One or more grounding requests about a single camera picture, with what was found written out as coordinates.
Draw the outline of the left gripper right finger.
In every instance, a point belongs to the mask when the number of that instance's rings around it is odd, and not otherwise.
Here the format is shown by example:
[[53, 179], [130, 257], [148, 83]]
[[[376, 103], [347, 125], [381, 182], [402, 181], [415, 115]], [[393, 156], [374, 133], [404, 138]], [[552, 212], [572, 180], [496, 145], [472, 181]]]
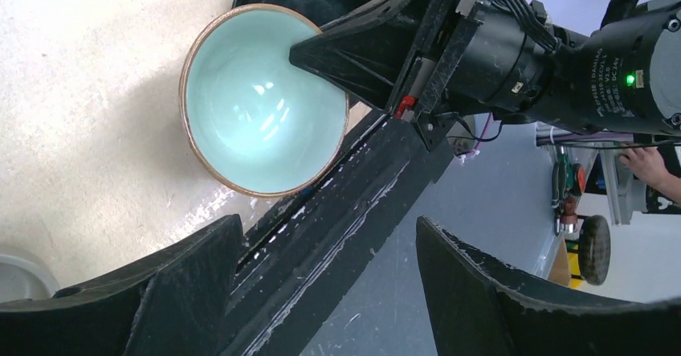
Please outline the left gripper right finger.
[[418, 268], [440, 355], [677, 355], [680, 301], [635, 303], [566, 288], [421, 216]]

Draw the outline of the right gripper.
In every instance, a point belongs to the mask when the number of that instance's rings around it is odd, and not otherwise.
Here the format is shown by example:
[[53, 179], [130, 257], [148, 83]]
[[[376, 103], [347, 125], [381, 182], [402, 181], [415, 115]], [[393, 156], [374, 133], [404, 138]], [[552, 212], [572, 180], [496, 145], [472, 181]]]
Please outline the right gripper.
[[421, 127], [491, 113], [588, 134], [569, 66], [586, 40], [537, 1], [372, 0], [292, 46], [289, 60]]

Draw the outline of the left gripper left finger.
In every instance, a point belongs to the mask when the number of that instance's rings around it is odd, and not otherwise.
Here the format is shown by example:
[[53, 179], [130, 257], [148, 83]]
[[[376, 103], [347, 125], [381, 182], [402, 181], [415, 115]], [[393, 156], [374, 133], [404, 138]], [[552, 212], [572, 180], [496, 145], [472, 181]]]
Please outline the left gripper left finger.
[[4, 355], [216, 355], [242, 249], [237, 215], [43, 300], [1, 306]]

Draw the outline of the celadon green bowl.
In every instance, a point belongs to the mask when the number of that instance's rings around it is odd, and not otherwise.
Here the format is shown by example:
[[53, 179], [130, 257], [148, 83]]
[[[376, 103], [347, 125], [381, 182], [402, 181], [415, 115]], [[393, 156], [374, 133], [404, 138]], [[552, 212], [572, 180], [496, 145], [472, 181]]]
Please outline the celadon green bowl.
[[260, 198], [293, 194], [337, 156], [349, 98], [289, 59], [292, 46], [319, 33], [294, 10], [256, 3], [218, 16], [192, 43], [181, 118], [195, 156], [225, 186]]

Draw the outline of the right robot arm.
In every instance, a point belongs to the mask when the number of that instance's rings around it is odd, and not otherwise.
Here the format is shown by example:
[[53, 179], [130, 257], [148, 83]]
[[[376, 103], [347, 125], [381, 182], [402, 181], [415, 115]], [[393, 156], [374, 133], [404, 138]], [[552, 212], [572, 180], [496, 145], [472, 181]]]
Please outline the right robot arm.
[[579, 135], [680, 133], [680, 0], [611, 0], [585, 36], [526, 0], [373, 0], [290, 62], [414, 125], [434, 149], [466, 115]]

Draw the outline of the person's hand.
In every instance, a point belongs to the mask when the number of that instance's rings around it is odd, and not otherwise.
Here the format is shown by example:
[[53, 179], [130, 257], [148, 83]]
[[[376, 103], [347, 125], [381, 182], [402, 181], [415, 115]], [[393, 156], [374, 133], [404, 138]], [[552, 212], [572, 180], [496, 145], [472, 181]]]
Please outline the person's hand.
[[667, 170], [656, 147], [624, 149], [619, 160], [648, 186], [669, 198], [675, 194], [678, 179]]

